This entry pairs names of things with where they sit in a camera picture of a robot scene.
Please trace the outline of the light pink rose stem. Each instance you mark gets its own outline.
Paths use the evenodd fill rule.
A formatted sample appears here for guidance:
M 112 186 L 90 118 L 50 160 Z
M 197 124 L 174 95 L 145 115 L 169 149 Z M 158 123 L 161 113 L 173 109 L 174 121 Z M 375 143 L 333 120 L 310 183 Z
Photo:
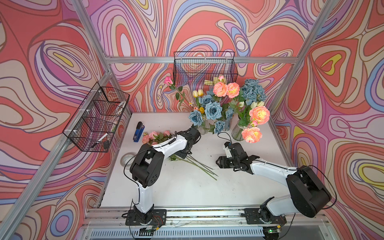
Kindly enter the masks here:
M 167 138 L 170 138 L 170 137 L 172 137 L 172 134 L 171 134 L 171 132 L 170 131 L 164 131 L 164 137 L 167 137 Z

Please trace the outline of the pink rose bunch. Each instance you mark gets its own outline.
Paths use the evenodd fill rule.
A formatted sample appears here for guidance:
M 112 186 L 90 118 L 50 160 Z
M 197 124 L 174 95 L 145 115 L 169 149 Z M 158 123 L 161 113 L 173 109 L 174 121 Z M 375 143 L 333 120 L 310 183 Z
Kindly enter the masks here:
M 250 109 L 243 118 L 239 120 L 241 136 L 247 143 L 257 143 L 262 138 L 259 125 L 264 125 L 270 120 L 271 113 L 265 106 Z
M 237 83 L 227 83 L 227 79 L 221 75 L 214 77 L 213 93 L 216 97 L 229 97 L 233 99 L 240 95 L 240 86 Z

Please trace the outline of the pale pink rose stem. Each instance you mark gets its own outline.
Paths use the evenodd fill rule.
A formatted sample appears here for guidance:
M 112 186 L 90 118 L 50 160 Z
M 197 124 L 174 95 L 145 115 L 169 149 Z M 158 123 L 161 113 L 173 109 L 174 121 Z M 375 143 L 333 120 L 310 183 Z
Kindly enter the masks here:
M 150 140 L 152 141 L 162 141 L 163 138 L 164 138 L 164 134 L 163 133 L 158 133 L 156 131 L 153 131 L 149 134 L 149 138 Z

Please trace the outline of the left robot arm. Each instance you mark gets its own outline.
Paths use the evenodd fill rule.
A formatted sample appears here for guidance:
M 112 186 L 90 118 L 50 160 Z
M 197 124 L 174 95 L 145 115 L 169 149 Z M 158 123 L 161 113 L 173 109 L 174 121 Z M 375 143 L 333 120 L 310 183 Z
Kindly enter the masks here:
M 172 155 L 185 159 L 200 138 L 197 129 L 189 128 L 171 134 L 163 142 L 141 146 L 130 166 L 130 180 L 137 184 L 139 194 L 137 203 L 127 212 L 127 226 L 162 226 L 166 223 L 167 210 L 155 210 L 152 186 L 160 177 L 164 160 Z

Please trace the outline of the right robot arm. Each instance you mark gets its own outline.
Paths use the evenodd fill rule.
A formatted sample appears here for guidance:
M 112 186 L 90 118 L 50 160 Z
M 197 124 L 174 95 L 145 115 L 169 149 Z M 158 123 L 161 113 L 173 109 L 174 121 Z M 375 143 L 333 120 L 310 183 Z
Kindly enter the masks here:
M 252 215 L 262 223 L 270 224 L 278 217 L 295 213 L 313 218 L 332 199 L 331 193 L 309 166 L 294 168 L 267 162 L 259 156 L 249 156 L 239 143 L 226 142 L 224 150 L 226 155 L 216 160 L 220 169 L 262 176 L 289 189 L 288 195 L 268 198 Z

